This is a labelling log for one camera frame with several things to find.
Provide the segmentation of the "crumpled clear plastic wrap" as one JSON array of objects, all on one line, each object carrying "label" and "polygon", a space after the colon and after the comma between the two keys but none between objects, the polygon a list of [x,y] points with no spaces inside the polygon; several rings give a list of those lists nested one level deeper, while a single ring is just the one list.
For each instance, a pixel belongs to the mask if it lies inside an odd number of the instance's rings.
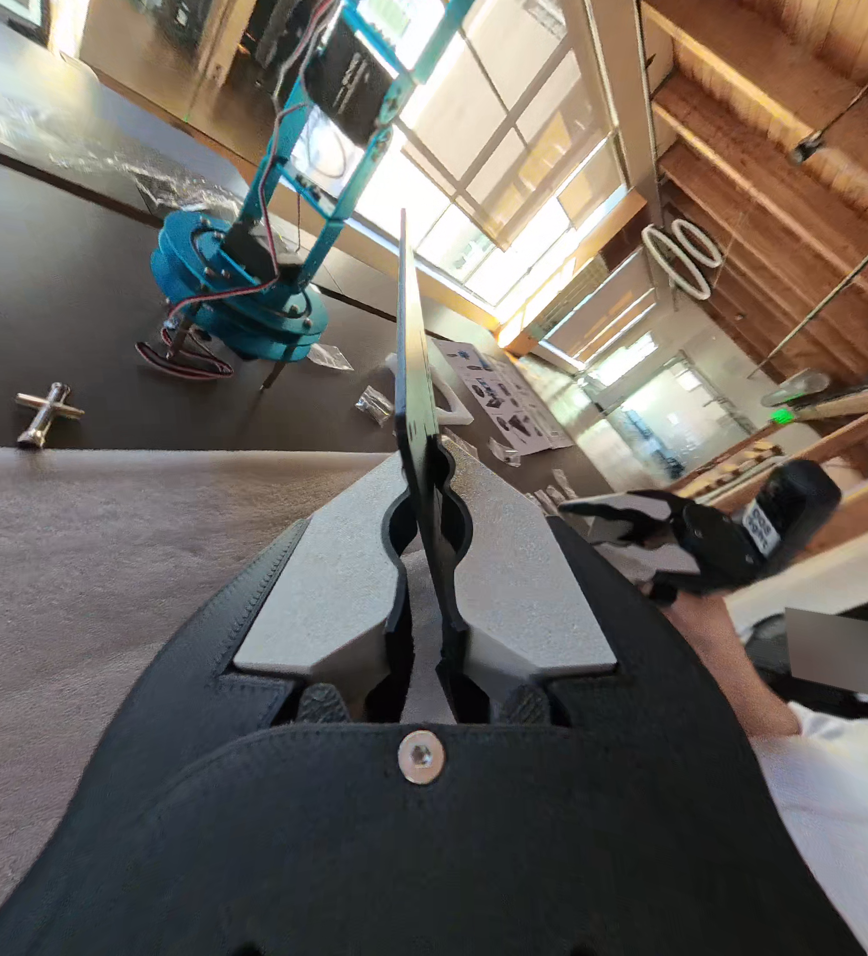
[{"label": "crumpled clear plastic wrap", "polygon": [[159,153],[51,146],[45,160],[66,182],[126,202],[137,198],[143,209],[161,218],[180,210],[232,220],[241,210],[242,198],[235,192]]}]

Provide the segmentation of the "person's right forearm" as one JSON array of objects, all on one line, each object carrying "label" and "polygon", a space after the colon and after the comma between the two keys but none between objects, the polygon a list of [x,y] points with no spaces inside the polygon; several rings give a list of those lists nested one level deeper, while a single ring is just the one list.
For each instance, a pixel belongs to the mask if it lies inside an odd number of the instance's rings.
[{"label": "person's right forearm", "polygon": [[727,699],[750,738],[801,734],[791,708],[762,680],[748,658],[721,596],[681,593],[663,610]]}]

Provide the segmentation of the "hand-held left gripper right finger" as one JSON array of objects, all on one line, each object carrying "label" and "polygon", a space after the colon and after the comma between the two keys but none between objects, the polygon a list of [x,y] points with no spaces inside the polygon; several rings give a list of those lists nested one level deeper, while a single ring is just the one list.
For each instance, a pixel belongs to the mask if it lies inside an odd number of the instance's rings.
[{"label": "hand-held left gripper right finger", "polygon": [[441,686],[458,721],[489,721],[524,685],[616,670],[556,530],[571,532],[441,443]]}]

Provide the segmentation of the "person's white shirt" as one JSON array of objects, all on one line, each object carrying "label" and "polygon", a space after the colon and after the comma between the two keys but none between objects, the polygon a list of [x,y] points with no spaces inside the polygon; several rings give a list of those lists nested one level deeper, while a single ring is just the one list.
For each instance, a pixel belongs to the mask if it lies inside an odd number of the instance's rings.
[{"label": "person's white shirt", "polygon": [[798,735],[751,744],[786,830],[868,953],[868,720],[788,707]]}]

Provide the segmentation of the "set of labelled screw bags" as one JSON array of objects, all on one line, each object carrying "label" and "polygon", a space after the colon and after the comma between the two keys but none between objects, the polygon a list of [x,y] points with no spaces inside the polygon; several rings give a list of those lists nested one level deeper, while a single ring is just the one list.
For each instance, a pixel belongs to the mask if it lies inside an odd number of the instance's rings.
[{"label": "set of labelled screw bags", "polygon": [[[313,361],[315,364],[330,369],[333,372],[345,372],[353,373],[354,367],[351,365],[348,360],[344,357],[343,353],[332,345],[320,345],[315,344],[311,347],[308,358]],[[452,367],[447,363],[447,366],[451,369],[452,373],[457,376]],[[468,389],[464,386],[469,397],[471,397],[482,409],[478,401],[472,396]],[[393,402],[385,397],[379,389],[374,388],[373,386],[366,387],[365,391],[356,401],[356,408],[360,411],[365,412],[370,418],[372,418],[376,424],[383,425],[388,422],[392,422],[393,415]],[[464,454],[474,460],[480,460],[481,454],[480,450],[473,443],[466,440],[463,436],[457,433],[458,427],[469,427],[473,426],[441,426],[440,425],[440,434],[444,440],[444,444],[447,448],[451,450],[461,450],[463,449]],[[501,443],[501,435],[498,438],[488,437],[487,441],[487,450],[488,450],[488,459],[493,459],[495,464],[502,465],[508,469],[519,468],[525,458],[529,455],[521,455],[514,449],[506,448]],[[543,485],[539,489],[534,491],[524,492],[526,497],[537,504],[548,514],[555,514],[557,506],[561,505],[563,502],[576,498],[578,495],[574,487],[572,486],[566,472],[560,468],[553,468],[550,470],[549,481],[547,484]]]}]

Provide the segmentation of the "large window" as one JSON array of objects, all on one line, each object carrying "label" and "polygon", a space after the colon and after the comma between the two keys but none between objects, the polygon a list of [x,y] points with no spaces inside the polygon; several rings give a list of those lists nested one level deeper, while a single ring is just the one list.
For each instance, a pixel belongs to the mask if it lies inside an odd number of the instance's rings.
[{"label": "large window", "polygon": [[588,3],[472,2],[392,123],[354,221],[502,315],[627,192]]}]

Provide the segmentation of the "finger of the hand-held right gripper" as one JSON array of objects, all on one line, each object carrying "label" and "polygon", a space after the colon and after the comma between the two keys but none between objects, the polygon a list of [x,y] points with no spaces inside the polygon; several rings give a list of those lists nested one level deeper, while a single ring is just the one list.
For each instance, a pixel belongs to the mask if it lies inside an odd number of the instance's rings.
[{"label": "finger of the hand-held right gripper", "polygon": [[697,577],[698,562],[666,532],[642,542],[628,520],[593,519],[587,541],[595,553],[624,578],[655,578],[657,574]]},{"label": "finger of the hand-held right gripper", "polygon": [[602,518],[654,529],[668,525],[687,506],[687,499],[665,490],[647,489],[582,497],[557,506],[560,515]]}]

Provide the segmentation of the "silver cross wrench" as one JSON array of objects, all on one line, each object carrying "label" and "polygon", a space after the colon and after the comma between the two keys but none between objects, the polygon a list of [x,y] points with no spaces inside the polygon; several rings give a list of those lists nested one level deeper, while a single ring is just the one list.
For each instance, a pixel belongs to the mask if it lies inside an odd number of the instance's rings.
[{"label": "silver cross wrench", "polygon": [[45,447],[48,433],[58,419],[79,421],[84,417],[81,409],[69,404],[70,394],[70,387],[58,381],[50,386],[45,397],[17,393],[16,404],[34,412],[31,423],[16,439],[18,448],[40,450]]}]

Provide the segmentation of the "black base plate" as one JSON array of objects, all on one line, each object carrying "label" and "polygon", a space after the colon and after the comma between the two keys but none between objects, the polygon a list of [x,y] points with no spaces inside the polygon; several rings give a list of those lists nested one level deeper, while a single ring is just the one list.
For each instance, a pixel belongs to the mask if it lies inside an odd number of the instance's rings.
[{"label": "black base plate", "polygon": [[473,521],[452,482],[456,463],[443,446],[407,212],[400,212],[394,371],[394,434],[445,631],[442,655],[461,662],[470,628],[457,602],[455,572]]}]

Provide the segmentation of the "printed assembly manual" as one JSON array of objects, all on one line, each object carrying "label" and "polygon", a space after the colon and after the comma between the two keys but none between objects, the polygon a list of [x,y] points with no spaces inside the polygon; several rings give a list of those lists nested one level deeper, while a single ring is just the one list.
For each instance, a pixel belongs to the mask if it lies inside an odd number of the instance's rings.
[{"label": "printed assembly manual", "polygon": [[524,456],[573,445],[568,433],[506,358],[486,357],[469,343],[435,343],[497,426],[506,448]]}]

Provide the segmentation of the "large white foam sheet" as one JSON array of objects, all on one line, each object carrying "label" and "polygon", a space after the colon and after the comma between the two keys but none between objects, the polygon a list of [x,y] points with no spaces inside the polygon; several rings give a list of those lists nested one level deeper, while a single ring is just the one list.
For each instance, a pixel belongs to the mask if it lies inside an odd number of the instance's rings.
[{"label": "large white foam sheet", "polygon": [[0,903],[164,641],[387,457],[0,448]]}]

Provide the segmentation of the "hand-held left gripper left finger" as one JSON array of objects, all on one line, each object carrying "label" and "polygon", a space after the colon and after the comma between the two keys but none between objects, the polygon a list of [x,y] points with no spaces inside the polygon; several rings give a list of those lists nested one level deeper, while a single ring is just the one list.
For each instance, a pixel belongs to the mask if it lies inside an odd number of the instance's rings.
[{"label": "hand-held left gripper left finger", "polygon": [[367,721],[398,721],[412,672],[402,556],[412,504],[392,455],[303,524],[234,656],[236,670],[332,685]]}]

